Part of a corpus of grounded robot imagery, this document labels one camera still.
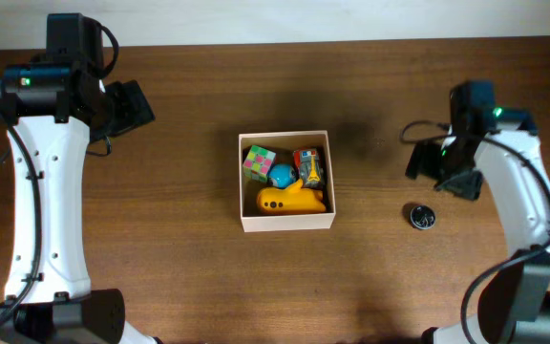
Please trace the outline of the black round cap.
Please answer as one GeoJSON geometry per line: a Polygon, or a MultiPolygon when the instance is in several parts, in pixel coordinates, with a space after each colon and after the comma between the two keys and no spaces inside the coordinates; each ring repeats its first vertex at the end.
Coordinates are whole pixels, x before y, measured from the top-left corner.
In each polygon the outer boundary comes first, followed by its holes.
{"type": "Polygon", "coordinates": [[[412,226],[419,230],[432,228],[436,223],[435,212],[426,205],[417,205],[410,211],[410,222],[412,226]]]}

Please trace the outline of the red grey toy truck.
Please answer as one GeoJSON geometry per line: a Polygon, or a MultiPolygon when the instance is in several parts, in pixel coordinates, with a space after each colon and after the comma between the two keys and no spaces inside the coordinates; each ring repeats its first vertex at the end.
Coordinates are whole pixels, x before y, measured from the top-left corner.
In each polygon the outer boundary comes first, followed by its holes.
{"type": "Polygon", "coordinates": [[[323,189],[325,185],[324,169],[316,148],[303,148],[293,152],[294,163],[304,188],[323,189]]]}

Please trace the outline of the orange toy animal figure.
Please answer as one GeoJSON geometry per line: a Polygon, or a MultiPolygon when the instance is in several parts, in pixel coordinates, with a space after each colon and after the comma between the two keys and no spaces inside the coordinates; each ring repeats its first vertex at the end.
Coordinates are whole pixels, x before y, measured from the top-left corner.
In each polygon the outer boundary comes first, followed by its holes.
{"type": "Polygon", "coordinates": [[[261,213],[272,216],[319,214],[327,211],[324,192],[304,188],[302,180],[286,188],[263,188],[257,195],[256,204],[261,213]]]}

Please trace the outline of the blue ball with eyes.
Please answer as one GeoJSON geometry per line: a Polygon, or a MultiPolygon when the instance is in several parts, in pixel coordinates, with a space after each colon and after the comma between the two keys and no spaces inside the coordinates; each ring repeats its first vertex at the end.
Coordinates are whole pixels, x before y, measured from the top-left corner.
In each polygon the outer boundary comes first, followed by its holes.
{"type": "Polygon", "coordinates": [[[267,182],[270,186],[287,188],[298,180],[295,168],[290,164],[279,163],[274,165],[268,173],[267,182]]]}

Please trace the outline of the multicoloured puzzle cube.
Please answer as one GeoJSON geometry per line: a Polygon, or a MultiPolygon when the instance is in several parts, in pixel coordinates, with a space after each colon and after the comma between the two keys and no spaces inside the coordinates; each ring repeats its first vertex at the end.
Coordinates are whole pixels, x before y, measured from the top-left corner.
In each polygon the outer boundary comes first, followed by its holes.
{"type": "Polygon", "coordinates": [[[243,175],[250,180],[267,183],[268,174],[275,160],[275,152],[258,145],[252,145],[242,163],[243,175]]]}

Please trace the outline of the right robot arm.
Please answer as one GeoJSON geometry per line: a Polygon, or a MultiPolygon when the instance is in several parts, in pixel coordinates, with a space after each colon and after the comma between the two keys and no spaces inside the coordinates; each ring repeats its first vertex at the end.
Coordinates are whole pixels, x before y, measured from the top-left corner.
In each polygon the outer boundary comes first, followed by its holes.
{"type": "Polygon", "coordinates": [[[529,111],[497,105],[490,81],[466,81],[450,92],[443,135],[402,137],[413,151],[406,176],[475,201],[491,189],[508,258],[465,291],[458,323],[429,328],[424,343],[550,344],[550,182],[538,127],[529,111]]]}

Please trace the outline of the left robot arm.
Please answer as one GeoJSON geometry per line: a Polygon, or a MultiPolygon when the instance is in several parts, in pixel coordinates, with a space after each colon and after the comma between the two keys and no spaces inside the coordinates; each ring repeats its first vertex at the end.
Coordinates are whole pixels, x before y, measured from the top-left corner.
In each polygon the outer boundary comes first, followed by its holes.
{"type": "Polygon", "coordinates": [[[0,303],[5,343],[147,343],[120,290],[96,290],[85,262],[82,177],[90,145],[152,122],[135,81],[108,82],[113,39],[79,13],[52,13],[46,50],[0,79],[14,171],[14,242],[0,303]]]}

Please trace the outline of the open beige cardboard box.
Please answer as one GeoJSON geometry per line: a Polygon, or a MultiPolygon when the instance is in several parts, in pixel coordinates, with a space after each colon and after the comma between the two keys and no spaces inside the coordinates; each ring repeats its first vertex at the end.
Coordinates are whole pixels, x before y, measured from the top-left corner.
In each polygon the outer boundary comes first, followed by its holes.
{"type": "Polygon", "coordinates": [[[331,150],[328,132],[296,131],[239,134],[239,209],[240,218],[245,232],[266,232],[282,230],[329,229],[336,216],[336,198],[332,175],[331,150]],[[292,153],[300,148],[316,148],[320,154],[321,164],[325,172],[325,187],[323,202],[326,211],[320,214],[266,215],[262,214],[257,205],[259,191],[264,183],[252,181],[243,172],[243,161],[250,153],[252,145],[260,146],[276,153],[276,162],[293,164],[292,153]]]}

